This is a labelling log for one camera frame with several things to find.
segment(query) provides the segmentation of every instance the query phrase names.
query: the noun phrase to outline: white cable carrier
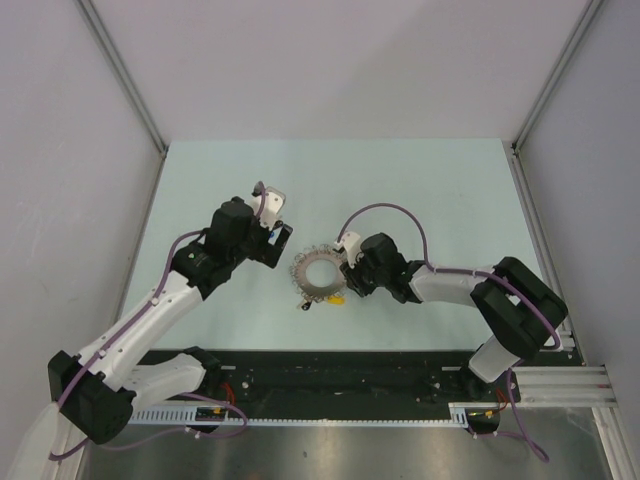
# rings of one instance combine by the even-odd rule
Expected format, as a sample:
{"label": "white cable carrier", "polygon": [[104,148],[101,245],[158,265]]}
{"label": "white cable carrier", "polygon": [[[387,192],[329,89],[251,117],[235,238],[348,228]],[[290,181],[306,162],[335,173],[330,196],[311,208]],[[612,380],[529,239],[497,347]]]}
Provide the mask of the white cable carrier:
{"label": "white cable carrier", "polygon": [[[198,409],[224,408],[202,405],[156,405],[142,410],[131,417],[129,425],[241,425],[239,418],[199,420],[196,418]],[[467,428],[467,416],[464,408],[450,407],[451,418],[443,420],[305,420],[305,419],[249,419],[252,427],[438,427],[438,428]]]}

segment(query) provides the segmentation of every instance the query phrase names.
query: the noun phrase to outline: light blue table surface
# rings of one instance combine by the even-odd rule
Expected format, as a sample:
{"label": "light blue table surface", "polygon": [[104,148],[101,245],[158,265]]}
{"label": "light blue table surface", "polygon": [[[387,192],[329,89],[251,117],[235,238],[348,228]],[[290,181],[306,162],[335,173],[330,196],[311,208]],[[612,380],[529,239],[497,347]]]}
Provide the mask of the light blue table surface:
{"label": "light blue table surface", "polygon": [[[245,262],[157,348],[477,348],[490,330],[469,307],[401,305],[379,290],[366,299],[350,293],[343,306],[296,308],[301,297],[289,276],[295,255],[331,243],[352,212],[373,202],[397,203],[417,215],[438,265],[479,267],[510,255],[539,273],[498,139],[174,142],[125,309],[156,284],[178,235],[208,226],[223,201],[248,200],[258,180],[287,195],[282,214],[294,233],[279,265]],[[363,237],[385,232],[405,258],[422,258],[418,231],[400,212],[368,212],[350,229]]]}

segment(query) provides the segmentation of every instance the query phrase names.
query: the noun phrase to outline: white wall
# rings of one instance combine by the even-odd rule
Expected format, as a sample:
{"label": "white wall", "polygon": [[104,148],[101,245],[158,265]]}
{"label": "white wall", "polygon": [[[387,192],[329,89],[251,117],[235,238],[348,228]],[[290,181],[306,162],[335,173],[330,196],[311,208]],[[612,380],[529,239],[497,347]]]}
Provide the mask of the white wall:
{"label": "white wall", "polygon": [[97,0],[170,140],[513,140],[586,0]]}
{"label": "white wall", "polygon": [[523,152],[579,340],[640,451],[640,3],[611,0]]}
{"label": "white wall", "polygon": [[113,318],[160,159],[70,0],[0,6],[0,478]]}

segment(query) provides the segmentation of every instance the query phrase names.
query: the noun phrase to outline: yellow part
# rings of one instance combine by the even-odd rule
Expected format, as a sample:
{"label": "yellow part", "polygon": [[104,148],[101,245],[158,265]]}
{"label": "yellow part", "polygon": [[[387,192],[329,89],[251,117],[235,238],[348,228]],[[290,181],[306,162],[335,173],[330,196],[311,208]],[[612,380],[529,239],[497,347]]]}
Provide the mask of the yellow part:
{"label": "yellow part", "polygon": [[331,305],[344,305],[344,297],[329,297],[327,302]]}

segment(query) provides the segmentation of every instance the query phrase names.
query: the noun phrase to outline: gear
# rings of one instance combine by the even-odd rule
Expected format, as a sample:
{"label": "gear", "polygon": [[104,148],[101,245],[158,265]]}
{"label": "gear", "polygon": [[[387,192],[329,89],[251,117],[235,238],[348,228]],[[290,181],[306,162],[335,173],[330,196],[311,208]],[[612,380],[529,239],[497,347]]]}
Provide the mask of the gear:
{"label": "gear", "polygon": [[[325,287],[313,285],[307,278],[307,268],[317,260],[326,260],[336,267],[336,277],[331,284]],[[289,268],[293,283],[308,302],[322,302],[329,297],[340,296],[346,285],[346,280],[340,272],[340,265],[346,261],[346,257],[334,251],[329,245],[315,245],[296,255],[293,265]]]}

